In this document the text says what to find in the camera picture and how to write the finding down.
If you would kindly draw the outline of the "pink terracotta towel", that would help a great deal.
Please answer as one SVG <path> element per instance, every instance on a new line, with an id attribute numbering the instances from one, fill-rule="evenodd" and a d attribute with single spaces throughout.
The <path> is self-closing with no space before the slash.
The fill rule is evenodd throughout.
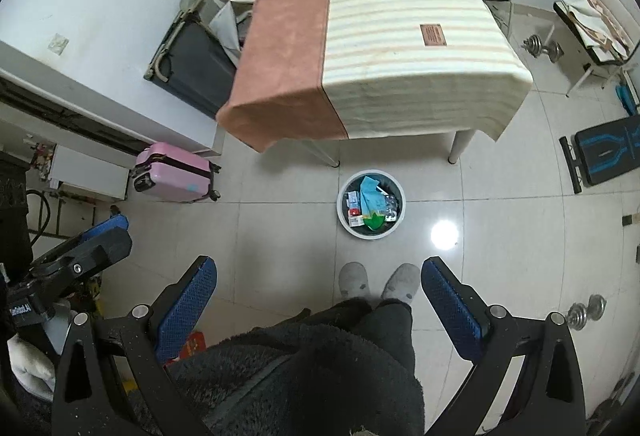
<path id="1" fill-rule="evenodd" d="M 216 114 L 257 152 L 347 133 L 322 87 L 330 0 L 256 0 L 230 98 Z"/>

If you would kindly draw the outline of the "pink suitcase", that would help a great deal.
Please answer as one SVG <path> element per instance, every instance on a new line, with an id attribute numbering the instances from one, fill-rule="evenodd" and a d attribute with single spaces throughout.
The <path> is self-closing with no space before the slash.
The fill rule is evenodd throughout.
<path id="1" fill-rule="evenodd" d="M 215 175 L 221 167 L 197 154 L 157 142 L 144 149 L 131 171 L 137 193 L 178 203 L 218 201 Z"/>

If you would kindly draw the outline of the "striped cream tablecloth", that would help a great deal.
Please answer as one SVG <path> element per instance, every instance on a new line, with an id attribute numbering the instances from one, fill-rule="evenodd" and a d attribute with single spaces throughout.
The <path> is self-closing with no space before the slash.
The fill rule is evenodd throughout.
<path id="1" fill-rule="evenodd" d="M 350 139 L 498 139 L 533 77 L 482 0 L 330 0 L 322 87 Z"/>

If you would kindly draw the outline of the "green blue snack bag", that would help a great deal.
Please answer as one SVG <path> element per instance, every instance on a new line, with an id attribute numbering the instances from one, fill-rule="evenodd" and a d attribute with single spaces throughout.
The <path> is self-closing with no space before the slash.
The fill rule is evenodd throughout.
<path id="1" fill-rule="evenodd" d="M 364 176 L 359 193 L 364 224 L 370 230 L 378 232 L 385 224 L 385 191 L 378 180 Z"/>

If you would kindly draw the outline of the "metal dumbbell by chair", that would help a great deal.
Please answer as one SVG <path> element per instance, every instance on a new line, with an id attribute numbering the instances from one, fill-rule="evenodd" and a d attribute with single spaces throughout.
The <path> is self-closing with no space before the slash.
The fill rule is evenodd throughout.
<path id="1" fill-rule="evenodd" d="M 564 56 L 564 50 L 556 40 L 543 40 L 538 34 L 527 37 L 522 47 L 534 58 L 546 55 L 552 63 L 557 63 Z"/>

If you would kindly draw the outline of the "grey slipper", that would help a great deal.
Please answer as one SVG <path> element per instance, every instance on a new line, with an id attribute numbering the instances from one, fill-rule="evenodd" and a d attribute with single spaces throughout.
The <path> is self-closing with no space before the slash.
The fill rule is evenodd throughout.
<path id="1" fill-rule="evenodd" d="M 338 289 L 341 300 L 361 300 L 370 302 L 370 288 L 367 269 L 362 263 L 349 262 L 338 274 Z"/>
<path id="2" fill-rule="evenodd" d="M 394 300 L 411 305 L 421 286 L 421 271 L 413 264 L 400 265 L 387 280 L 382 292 L 382 301 Z"/>

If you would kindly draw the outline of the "person's black trouser legs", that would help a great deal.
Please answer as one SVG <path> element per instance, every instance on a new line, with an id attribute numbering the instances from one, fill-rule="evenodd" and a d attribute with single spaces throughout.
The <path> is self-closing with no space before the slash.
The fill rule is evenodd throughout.
<path id="1" fill-rule="evenodd" d="M 345 300 L 172 364 L 214 435 L 421 435 L 412 311 Z"/>

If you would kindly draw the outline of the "metal dumbbell near feet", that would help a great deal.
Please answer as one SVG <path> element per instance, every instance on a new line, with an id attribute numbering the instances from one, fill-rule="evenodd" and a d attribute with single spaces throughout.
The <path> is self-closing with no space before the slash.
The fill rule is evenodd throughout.
<path id="1" fill-rule="evenodd" d="M 568 308 L 566 321 L 574 331 L 581 331 L 589 321 L 602 319 L 606 308 L 606 299 L 600 294 L 592 294 L 587 303 L 574 303 Z"/>

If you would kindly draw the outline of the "white cushioned chair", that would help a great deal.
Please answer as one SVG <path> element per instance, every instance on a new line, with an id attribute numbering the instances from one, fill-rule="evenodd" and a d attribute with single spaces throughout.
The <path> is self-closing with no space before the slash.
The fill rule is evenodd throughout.
<path id="1" fill-rule="evenodd" d="M 569 97 L 591 75 L 601 72 L 605 88 L 613 78 L 631 83 L 629 72 L 638 63 L 639 4 L 636 0 L 556 0 L 553 10 L 589 58 L 584 73 L 567 89 Z"/>

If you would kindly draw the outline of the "silver pill blister pack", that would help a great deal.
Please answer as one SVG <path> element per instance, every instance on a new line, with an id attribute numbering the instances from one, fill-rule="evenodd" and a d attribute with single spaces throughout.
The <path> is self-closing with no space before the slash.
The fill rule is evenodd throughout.
<path id="1" fill-rule="evenodd" d="M 385 221 L 397 222 L 400 214 L 400 203 L 396 196 L 390 193 L 386 193 L 385 200 Z"/>

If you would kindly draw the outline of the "grey right slipper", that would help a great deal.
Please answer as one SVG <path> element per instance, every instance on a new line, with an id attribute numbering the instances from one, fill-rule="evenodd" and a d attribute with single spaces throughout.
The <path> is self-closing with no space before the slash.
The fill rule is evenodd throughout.
<path id="1" fill-rule="evenodd" d="M 387 280 L 382 292 L 382 301 L 394 300 L 411 305 L 421 286 L 421 271 L 413 264 L 400 265 Z"/>

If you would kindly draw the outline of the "grey cloth on cot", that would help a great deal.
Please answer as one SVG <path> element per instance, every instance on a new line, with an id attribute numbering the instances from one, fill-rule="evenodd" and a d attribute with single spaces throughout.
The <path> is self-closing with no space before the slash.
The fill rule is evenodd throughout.
<path id="1" fill-rule="evenodd" d="M 213 2 L 218 6 L 218 10 L 207 26 L 232 64 L 238 66 L 256 0 L 213 0 Z"/>

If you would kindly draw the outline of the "white round trash bin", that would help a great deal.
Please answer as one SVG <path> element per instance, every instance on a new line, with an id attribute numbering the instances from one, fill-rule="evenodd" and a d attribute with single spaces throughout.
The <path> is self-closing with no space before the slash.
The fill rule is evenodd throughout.
<path id="1" fill-rule="evenodd" d="M 337 219 L 353 237 L 381 240 L 402 223 L 406 212 L 404 188 L 382 170 L 362 170 L 350 176 L 336 199 Z"/>

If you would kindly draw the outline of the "dark folding cot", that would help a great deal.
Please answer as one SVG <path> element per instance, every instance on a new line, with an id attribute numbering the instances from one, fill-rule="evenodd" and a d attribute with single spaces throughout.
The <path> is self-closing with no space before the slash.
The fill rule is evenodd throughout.
<path id="1" fill-rule="evenodd" d="M 178 14 L 144 74 L 211 118 L 229 100 L 238 68 L 207 26 L 217 10 L 213 0 L 180 0 Z"/>

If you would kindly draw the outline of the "grey left slipper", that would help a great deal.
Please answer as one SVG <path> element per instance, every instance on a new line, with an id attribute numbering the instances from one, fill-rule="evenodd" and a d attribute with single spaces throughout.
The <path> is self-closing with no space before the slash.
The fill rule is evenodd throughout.
<path id="1" fill-rule="evenodd" d="M 361 300 L 370 302 L 370 288 L 367 269 L 362 263 L 349 262 L 338 274 L 338 289 L 341 300 Z"/>

